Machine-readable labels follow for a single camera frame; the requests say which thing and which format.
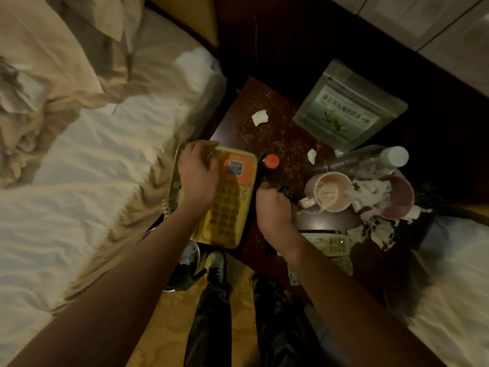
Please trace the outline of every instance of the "shoelace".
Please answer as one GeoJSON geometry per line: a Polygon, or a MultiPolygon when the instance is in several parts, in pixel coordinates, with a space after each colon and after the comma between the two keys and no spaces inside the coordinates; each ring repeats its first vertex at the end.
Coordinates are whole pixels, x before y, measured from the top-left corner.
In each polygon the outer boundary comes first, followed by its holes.
{"type": "Polygon", "coordinates": [[[207,280],[209,282],[221,282],[221,268],[209,268],[209,270],[207,271],[207,280]]]}

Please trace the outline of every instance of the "red bottle cap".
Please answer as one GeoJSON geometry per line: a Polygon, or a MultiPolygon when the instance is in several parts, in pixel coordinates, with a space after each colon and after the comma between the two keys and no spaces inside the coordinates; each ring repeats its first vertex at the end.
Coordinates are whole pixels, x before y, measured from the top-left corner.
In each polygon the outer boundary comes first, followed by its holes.
{"type": "Polygon", "coordinates": [[[280,159],[276,154],[268,154],[265,157],[265,166],[269,169],[276,169],[280,163],[280,159]]]}

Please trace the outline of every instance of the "black pants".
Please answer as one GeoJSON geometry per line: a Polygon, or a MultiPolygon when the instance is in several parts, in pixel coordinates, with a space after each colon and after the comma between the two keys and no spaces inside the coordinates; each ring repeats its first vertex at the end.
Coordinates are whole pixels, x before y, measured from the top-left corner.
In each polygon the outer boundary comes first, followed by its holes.
{"type": "MultiPolygon", "coordinates": [[[[312,365],[284,290],[257,273],[252,281],[262,367],[312,365]]],[[[231,307],[226,287],[209,284],[195,312],[184,367],[230,367],[231,344],[231,307]]]]}

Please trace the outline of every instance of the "white sneaker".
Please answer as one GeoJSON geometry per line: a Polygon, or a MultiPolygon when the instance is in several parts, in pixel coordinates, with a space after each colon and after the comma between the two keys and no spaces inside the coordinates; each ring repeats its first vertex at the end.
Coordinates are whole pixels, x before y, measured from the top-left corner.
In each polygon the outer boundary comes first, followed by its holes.
{"type": "Polygon", "coordinates": [[[206,282],[224,283],[226,270],[226,256],[222,251],[212,251],[205,259],[205,269],[207,269],[206,282]]]}

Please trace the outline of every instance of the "wooden table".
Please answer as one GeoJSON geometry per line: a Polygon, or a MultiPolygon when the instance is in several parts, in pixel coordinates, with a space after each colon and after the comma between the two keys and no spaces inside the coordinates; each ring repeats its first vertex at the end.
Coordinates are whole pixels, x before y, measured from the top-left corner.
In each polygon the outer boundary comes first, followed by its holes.
{"type": "MultiPolygon", "coordinates": [[[[286,185],[292,188],[294,196],[304,196],[304,185],[308,180],[310,164],[307,153],[317,151],[316,165],[335,157],[331,147],[317,140],[297,126],[292,118],[299,106],[284,98],[270,87],[250,77],[240,94],[216,129],[211,140],[218,140],[226,147],[252,152],[257,157],[274,153],[280,157],[279,170],[270,175],[257,175],[255,189],[264,180],[271,186],[286,185]],[[268,123],[255,127],[251,116],[259,110],[266,110],[268,123]]],[[[332,232],[342,234],[360,225],[355,212],[347,209],[338,213],[293,214],[293,223],[300,231],[332,232]]],[[[351,249],[354,278],[371,293],[382,289],[390,270],[403,260],[407,248],[395,245],[388,252],[382,251],[370,239],[356,244],[351,249]]],[[[287,265],[283,258],[266,252],[266,241],[258,229],[254,200],[251,203],[247,225],[240,246],[227,251],[242,263],[280,283],[290,292],[307,299],[301,286],[291,286],[287,265]]]]}

